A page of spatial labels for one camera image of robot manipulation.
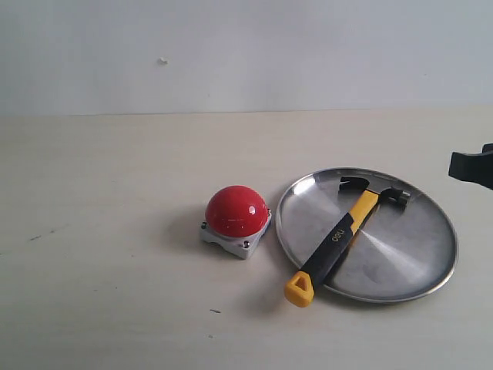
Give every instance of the white table surface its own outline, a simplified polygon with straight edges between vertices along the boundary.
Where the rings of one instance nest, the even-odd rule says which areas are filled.
[[[3,118],[0,368],[490,369],[493,191],[448,164],[492,141],[484,106]],[[406,304],[321,292],[299,309],[272,227],[248,261],[199,241],[218,189],[244,184],[275,208],[327,167],[434,198],[459,239],[452,279]]]

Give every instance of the yellow handle end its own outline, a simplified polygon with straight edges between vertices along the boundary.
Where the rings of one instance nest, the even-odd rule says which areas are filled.
[[[298,307],[310,305],[314,295],[310,275],[303,271],[298,271],[284,286],[284,297]]]

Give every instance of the metal plate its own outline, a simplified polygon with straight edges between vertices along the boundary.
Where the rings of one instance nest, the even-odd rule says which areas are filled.
[[[361,301],[410,301],[436,291],[452,275],[458,246],[444,211],[426,194],[395,177],[337,168],[312,173],[282,196],[276,214],[280,243],[301,267],[358,193],[339,192],[342,176],[364,177],[411,193],[404,210],[382,203],[358,232],[326,287]]]

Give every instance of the black grip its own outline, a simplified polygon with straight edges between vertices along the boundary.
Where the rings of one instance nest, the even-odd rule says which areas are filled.
[[[314,289],[324,282],[327,274],[351,242],[353,222],[353,217],[347,213],[301,267],[300,271],[310,275]]]

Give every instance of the red button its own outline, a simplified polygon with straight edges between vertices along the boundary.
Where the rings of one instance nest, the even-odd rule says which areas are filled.
[[[218,234],[248,237],[262,229],[269,211],[262,197],[249,187],[234,185],[219,190],[206,208],[206,221]]]

